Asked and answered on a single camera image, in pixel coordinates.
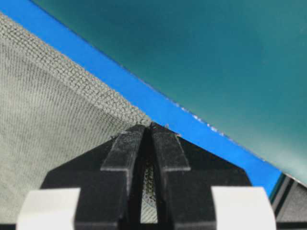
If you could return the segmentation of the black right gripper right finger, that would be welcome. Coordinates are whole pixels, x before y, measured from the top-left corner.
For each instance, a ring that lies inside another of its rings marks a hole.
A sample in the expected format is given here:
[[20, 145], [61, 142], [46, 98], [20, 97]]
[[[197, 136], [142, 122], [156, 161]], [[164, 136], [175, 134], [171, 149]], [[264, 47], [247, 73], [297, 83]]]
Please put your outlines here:
[[159, 230], [274, 230], [263, 187], [244, 169], [152, 123]]

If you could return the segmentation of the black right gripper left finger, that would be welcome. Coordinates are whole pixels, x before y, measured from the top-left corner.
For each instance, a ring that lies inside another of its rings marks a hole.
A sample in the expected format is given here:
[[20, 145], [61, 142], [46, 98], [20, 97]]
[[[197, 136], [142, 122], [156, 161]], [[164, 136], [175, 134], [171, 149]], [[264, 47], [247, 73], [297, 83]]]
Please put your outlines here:
[[145, 127], [112, 140], [49, 171], [22, 205], [18, 230], [117, 230], [125, 218], [133, 171]]

